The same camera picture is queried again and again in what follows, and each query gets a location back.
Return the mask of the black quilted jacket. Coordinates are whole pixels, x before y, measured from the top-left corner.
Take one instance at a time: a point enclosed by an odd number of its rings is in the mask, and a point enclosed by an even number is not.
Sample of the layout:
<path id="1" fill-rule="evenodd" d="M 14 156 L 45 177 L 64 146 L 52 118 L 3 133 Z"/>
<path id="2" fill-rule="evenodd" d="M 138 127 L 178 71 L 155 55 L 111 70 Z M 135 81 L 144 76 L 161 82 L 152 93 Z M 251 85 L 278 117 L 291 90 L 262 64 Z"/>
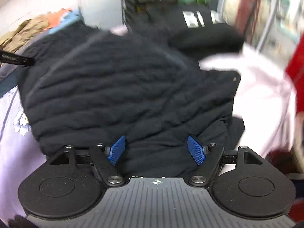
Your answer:
<path id="1" fill-rule="evenodd" d="M 226 147 L 238 72 L 201 70 L 157 36 L 117 36 L 80 23 L 29 46 L 17 84 L 41 151 L 110 146 L 125 177 L 182 177 L 197 164 L 187 138 Z"/>

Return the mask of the pink garment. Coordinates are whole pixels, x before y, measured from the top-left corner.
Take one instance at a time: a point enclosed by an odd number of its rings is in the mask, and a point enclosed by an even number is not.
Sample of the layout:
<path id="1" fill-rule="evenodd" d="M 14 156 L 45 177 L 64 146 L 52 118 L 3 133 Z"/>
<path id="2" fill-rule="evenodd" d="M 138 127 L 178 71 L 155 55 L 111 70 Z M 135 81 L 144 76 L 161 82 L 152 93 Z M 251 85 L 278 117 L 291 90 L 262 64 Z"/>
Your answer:
<path id="1" fill-rule="evenodd" d="M 262 157 L 292 147 L 295 89 L 265 57 L 239 52 L 194 61 L 125 26 L 111 32 L 122 38 L 119 57 L 135 69 L 135 87 L 123 88 L 132 124 L 126 161 L 187 161 L 190 134 L 229 149 L 249 146 Z"/>

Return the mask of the lavender floral bed sheet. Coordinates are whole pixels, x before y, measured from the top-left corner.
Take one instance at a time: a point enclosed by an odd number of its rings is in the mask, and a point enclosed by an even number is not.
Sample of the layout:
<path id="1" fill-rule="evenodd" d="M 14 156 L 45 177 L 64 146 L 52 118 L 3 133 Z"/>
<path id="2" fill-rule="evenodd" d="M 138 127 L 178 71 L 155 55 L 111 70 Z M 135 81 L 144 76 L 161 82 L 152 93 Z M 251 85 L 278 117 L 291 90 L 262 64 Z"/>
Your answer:
<path id="1" fill-rule="evenodd" d="M 24 216 L 17 191 L 31 173 L 45 163 L 31 132 L 17 86 L 1 98 L 1 220 Z"/>

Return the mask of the black garment with white letters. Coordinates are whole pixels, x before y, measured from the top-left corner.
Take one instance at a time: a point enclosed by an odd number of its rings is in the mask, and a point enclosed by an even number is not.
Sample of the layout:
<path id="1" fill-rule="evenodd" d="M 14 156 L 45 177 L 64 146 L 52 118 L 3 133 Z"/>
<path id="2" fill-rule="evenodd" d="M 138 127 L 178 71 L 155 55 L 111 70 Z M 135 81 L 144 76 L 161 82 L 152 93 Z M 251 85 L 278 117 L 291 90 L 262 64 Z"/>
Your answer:
<path id="1" fill-rule="evenodd" d="M 203 5 L 149 8 L 130 23 L 134 32 L 175 48 L 194 61 L 208 56 L 239 53 L 244 37 L 220 13 Z"/>

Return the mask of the red garment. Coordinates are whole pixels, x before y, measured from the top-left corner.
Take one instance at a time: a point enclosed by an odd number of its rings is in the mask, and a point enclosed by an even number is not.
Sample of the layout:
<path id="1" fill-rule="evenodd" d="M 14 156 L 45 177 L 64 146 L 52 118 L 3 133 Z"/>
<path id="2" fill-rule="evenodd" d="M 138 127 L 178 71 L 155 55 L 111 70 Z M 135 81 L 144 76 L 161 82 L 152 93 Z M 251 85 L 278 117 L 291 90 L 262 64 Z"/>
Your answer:
<path id="1" fill-rule="evenodd" d="M 289 61 L 285 72 L 296 88 L 296 113 L 304 111 L 304 39 L 303 36 Z"/>

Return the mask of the orange cloth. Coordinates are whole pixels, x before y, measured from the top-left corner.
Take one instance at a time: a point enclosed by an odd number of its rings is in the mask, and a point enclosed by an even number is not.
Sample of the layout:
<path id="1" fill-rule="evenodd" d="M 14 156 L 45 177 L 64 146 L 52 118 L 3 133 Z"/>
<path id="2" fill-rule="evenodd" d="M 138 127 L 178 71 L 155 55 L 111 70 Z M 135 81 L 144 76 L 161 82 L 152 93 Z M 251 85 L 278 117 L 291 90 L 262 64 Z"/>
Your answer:
<path id="1" fill-rule="evenodd" d="M 60 9 L 57 12 L 49 12 L 46 15 L 48 26 L 44 29 L 44 31 L 59 26 L 63 17 L 71 11 L 71 9 Z"/>

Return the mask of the khaki jacket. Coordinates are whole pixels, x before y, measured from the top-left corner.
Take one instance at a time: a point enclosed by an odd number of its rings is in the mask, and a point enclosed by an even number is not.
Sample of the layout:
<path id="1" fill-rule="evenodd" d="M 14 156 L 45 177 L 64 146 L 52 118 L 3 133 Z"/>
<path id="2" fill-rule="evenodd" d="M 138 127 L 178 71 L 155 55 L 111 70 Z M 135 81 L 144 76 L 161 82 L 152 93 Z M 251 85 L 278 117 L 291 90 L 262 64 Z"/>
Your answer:
<path id="1" fill-rule="evenodd" d="M 39 15 L 22 22 L 15 31 L 7 32 L 1 36 L 1 50 L 15 53 L 34 36 L 44 31 L 48 25 L 46 15 Z"/>

